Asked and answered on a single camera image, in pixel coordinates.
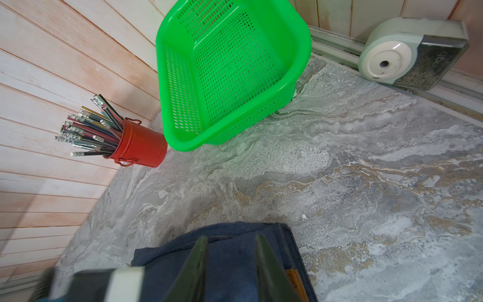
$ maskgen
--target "green plastic basket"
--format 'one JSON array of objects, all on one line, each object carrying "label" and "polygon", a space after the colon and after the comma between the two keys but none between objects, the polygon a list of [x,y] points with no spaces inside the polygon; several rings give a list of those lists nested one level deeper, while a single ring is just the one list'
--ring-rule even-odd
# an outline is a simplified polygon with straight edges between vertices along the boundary
[{"label": "green plastic basket", "polygon": [[222,144],[284,107],[311,48],[287,0],[179,0],[156,38],[166,140]]}]

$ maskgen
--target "marble countertop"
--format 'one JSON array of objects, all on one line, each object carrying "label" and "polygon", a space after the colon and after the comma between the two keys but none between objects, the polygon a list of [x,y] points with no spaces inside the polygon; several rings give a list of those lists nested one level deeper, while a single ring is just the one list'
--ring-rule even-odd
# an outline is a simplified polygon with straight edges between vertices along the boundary
[{"label": "marble countertop", "polygon": [[76,271],[242,220],[292,228],[321,302],[480,301],[483,129],[318,58],[297,91],[222,145],[122,168],[60,259],[53,296]]}]

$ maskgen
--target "cup handle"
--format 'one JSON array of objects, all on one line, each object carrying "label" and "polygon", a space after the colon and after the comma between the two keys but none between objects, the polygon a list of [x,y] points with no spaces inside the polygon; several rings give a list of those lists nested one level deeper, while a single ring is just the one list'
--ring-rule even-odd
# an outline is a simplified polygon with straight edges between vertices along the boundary
[{"label": "cup handle", "polygon": [[138,125],[140,125],[142,123],[142,121],[140,121],[138,119],[133,119],[133,118],[129,118],[129,117],[126,117],[126,119],[133,121],[133,122],[139,122],[139,123],[137,123]]},{"label": "cup handle", "polygon": [[[122,167],[129,167],[130,165],[134,165],[135,163],[138,162],[139,159],[122,159],[122,158],[119,158],[119,159],[115,159],[114,162],[116,164],[119,164],[120,166]],[[121,161],[124,161],[124,162],[128,162],[129,164],[125,165],[123,163],[121,163]]]}]

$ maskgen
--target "blue denim fabric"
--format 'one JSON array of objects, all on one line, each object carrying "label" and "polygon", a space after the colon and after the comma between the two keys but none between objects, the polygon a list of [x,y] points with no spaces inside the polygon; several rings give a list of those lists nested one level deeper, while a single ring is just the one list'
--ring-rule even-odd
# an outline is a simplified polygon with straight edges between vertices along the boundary
[{"label": "blue denim fabric", "polygon": [[208,238],[206,302],[256,302],[256,234],[263,234],[284,269],[296,268],[310,302],[314,290],[286,224],[222,223],[181,235],[160,247],[134,252],[132,266],[145,266],[142,302],[161,301],[169,292],[196,240]]},{"label": "blue denim fabric", "polygon": [[55,300],[41,299],[41,300],[37,300],[36,302],[64,302],[64,298],[62,297]]}]

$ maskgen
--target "basket mesh holes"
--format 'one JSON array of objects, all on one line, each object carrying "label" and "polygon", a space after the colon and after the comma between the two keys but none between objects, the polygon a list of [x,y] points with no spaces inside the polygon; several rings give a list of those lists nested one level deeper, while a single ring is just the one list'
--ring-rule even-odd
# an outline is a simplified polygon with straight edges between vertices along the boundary
[{"label": "basket mesh holes", "polygon": [[186,32],[196,41],[232,7],[231,0],[191,0],[177,17]]},{"label": "basket mesh holes", "polygon": [[281,79],[247,13],[213,36],[196,63],[211,125]]},{"label": "basket mesh holes", "polygon": [[188,59],[165,45],[174,127],[200,134],[203,129]]},{"label": "basket mesh holes", "polygon": [[237,135],[238,133],[242,132],[244,129],[249,128],[250,126],[252,126],[252,125],[258,123],[259,121],[261,121],[262,119],[264,119],[266,117],[266,115],[260,116],[261,111],[267,113],[267,112],[275,112],[278,109],[280,109],[279,100],[275,99],[275,100],[273,100],[273,102],[269,102],[267,105],[265,105],[265,107],[263,107],[263,109],[258,111],[257,112],[258,115],[256,116],[255,119],[252,119],[251,116],[247,117],[245,120],[235,124],[234,126],[229,128],[225,132],[217,135],[215,138],[212,139],[212,142],[214,144],[222,144],[226,140],[228,140],[228,139],[234,137],[235,135]]}]

